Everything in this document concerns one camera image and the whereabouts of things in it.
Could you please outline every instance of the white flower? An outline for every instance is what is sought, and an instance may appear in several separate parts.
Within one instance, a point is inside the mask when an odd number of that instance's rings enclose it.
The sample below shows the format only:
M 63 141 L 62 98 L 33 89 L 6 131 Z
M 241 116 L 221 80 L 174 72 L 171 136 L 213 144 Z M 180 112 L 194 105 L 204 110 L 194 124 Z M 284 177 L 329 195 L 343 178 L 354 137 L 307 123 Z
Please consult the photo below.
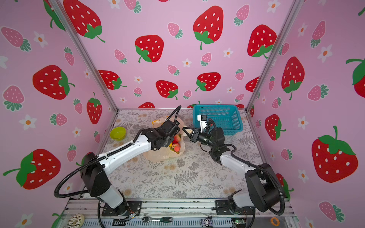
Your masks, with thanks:
M 120 2 L 120 0 L 108 0 L 108 2 L 110 2 L 110 7 L 112 9 L 114 9 L 114 7 L 117 8 L 117 9 L 119 9 L 119 2 Z
M 232 87 L 229 87 L 228 89 L 227 89 L 227 93 L 232 93 L 233 92 L 233 88 Z
M 309 177 L 306 175 L 306 171 L 305 170 L 300 171 L 300 169 L 298 169 L 298 172 L 299 172 L 298 178 L 301 179 L 303 181 L 303 183 L 305 183 L 306 180 L 309 179 Z
M 0 55 L 0 67 L 6 69 L 5 62 L 8 60 L 7 57 Z
M 309 219 L 307 219 L 307 217 L 306 217 L 306 227 L 315 228 L 313 225 L 313 220 L 309 220 Z
M 63 191 L 65 191 L 66 193 L 68 193 L 69 191 L 72 191 L 72 185 L 73 183 L 66 183 L 66 187 L 63 188 Z
M 141 82 L 143 82 L 143 80 L 141 79 L 141 77 L 134 77 L 134 81 L 138 82 L 138 84 L 140 84 Z
M 74 133 L 74 134 L 75 134 L 75 138 L 76 138 L 77 136 L 81 136 L 80 132 L 81 132 L 81 129 L 78 129 L 77 127 L 75 127 L 75 130 L 73 130 L 73 131 L 72 131 L 72 133 Z
M 324 5 L 326 3 L 327 0 L 319 0 L 318 4 L 321 4 Z
M 32 224 L 32 220 L 30 220 L 33 216 L 33 213 L 30 215 L 22 215 L 22 220 L 18 222 L 15 227 L 25 228 L 26 226 Z
M 184 64 L 184 67 L 190 67 L 191 61 L 189 61 L 189 59 L 186 59 L 185 61 L 182 62 Z
M 270 153 L 270 158 L 272 159 L 272 160 L 274 160 L 276 157 L 275 157 L 275 155 L 271 152 Z
M 305 116 L 303 116 L 303 118 L 298 118 L 298 121 L 299 121 L 298 127 L 303 128 L 303 130 L 306 128 L 306 125 L 309 124 L 309 122 L 306 121 L 306 117 Z
M 322 63 L 324 63 L 327 57 L 332 56 L 331 47 L 332 45 L 329 45 L 328 47 L 322 47 L 321 53 L 319 54 L 317 59 L 322 59 Z
M 275 13 L 276 11 L 276 8 L 280 6 L 280 2 L 278 2 L 277 0 L 274 0 L 274 1 L 269 1 L 269 8 L 266 12 L 272 12 L 272 13 Z
M 231 51 L 231 48 L 228 48 L 227 50 L 223 51 L 224 56 L 223 57 L 231 57 L 231 54 L 233 54 L 233 51 Z
M 305 25 L 304 22 L 301 27 L 298 29 L 298 37 L 304 36 L 304 31 L 307 29 L 308 25 Z
M 86 70 L 84 71 L 84 74 L 85 74 L 85 78 L 90 78 L 90 72 L 89 72 L 89 70 L 88 70 L 88 69 L 86 69 Z
M 34 41 L 38 42 L 41 47 L 48 45 L 47 41 L 45 40 L 45 36 L 43 34 L 38 34 L 36 31 L 34 31 L 34 34 L 35 34 Z
M 20 120 L 19 123 L 24 124 L 24 130 L 28 128 L 35 128 L 35 122 L 37 121 L 36 118 L 30 118 L 29 115 L 25 115 L 25 120 Z

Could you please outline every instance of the yellow-green bowl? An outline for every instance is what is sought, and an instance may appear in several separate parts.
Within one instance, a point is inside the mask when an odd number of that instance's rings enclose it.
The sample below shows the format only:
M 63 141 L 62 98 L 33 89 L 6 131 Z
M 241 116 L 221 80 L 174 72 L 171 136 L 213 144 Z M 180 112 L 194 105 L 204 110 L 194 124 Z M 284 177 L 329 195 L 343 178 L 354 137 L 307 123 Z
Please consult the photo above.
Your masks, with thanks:
M 110 138 L 120 141 L 126 137 L 127 131 L 124 127 L 116 127 L 110 132 Z

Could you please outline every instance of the teal plastic basket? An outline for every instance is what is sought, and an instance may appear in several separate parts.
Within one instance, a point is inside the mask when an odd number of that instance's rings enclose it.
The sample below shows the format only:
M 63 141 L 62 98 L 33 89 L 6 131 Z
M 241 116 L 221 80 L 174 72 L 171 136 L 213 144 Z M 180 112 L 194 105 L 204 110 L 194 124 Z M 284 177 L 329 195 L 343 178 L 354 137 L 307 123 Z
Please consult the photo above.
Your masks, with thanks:
M 200 128 L 198 115 L 207 115 L 217 127 L 221 127 L 224 135 L 234 135 L 243 131 L 241 116 L 234 105 L 195 105 L 193 109 L 194 127 Z

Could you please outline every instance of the strawberry wallpaper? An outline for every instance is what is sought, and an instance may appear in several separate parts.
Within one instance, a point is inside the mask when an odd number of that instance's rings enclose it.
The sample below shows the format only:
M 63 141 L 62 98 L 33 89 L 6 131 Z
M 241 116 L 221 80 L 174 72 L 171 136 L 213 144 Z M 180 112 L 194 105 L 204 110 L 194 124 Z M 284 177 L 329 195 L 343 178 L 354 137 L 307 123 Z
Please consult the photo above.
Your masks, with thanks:
M 64 0 L 119 108 L 247 103 L 292 0 Z
M 54 228 L 113 113 L 48 1 L 0 5 L 2 227 Z
M 301 227 L 363 227 L 364 6 L 305 1 L 250 110 Z

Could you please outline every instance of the orange ring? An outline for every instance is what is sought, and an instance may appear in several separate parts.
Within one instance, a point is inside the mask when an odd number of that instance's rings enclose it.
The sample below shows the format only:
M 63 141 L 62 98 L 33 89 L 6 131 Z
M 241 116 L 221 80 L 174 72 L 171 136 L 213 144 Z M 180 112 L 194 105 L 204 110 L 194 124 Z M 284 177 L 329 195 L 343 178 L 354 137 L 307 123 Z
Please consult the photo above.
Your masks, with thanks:
M 277 217 L 272 217 L 270 219 L 270 222 L 271 222 L 271 224 L 273 224 L 276 227 L 280 225 L 280 221 L 279 221 L 279 219 L 277 219 Z

